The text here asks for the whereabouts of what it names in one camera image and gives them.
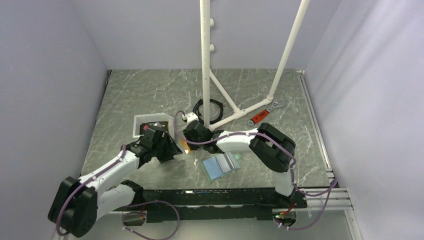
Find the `white plastic card tray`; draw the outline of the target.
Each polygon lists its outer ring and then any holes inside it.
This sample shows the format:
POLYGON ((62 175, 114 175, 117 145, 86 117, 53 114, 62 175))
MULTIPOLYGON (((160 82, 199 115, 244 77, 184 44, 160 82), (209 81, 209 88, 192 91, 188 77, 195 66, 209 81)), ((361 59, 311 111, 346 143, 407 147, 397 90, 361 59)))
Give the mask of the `white plastic card tray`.
POLYGON ((135 115, 133 120, 132 137, 134 139, 143 134, 145 129, 150 126, 165 129, 171 138, 175 139, 174 118, 167 113, 139 114, 135 115))

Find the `green card holder wallet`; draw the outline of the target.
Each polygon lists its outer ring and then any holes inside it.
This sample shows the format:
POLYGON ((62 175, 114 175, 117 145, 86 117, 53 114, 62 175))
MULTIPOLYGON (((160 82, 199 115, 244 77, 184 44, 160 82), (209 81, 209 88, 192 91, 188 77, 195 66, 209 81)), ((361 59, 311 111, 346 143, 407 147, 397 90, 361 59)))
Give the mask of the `green card holder wallet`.
POLYGON ((225 152, 216 154, 201 162, 201 166, 209 182, 214 182, 228 174, 232 174, 241 168, 239 160, 240 152, 225 152))

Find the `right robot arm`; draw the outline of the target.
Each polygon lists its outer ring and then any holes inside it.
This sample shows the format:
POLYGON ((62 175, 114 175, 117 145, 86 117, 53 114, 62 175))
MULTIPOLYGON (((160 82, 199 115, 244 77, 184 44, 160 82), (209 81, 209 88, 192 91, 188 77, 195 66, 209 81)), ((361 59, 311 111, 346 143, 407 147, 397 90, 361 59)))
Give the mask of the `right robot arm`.
POLYGON ((294 177, 290 163, 295 155, 296 143, 269 123, 247 131, 211 131, 198 120, 190 122, 183 135, 191 150, 202 148, 210 154, 232 151, 254 153, 272 171, 275 177, 275 200, 287 208, 295 201, 294 177))

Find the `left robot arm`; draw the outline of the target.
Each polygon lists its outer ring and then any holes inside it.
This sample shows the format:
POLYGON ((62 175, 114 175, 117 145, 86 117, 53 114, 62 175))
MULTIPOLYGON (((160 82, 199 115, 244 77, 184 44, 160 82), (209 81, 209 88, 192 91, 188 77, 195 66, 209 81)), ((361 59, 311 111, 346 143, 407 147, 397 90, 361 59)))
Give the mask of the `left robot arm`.
POLYGON ((139 209, 144 189, 123 178, 153 158, 165 163, 182 154, 170 133, 163 127, 147 125, 138 140, 121 146, 112 160, 98 169, 59 185, 48 219, 56 224, 56 233, 64 237, 84 236, 96 220, 118 208, 139 209))

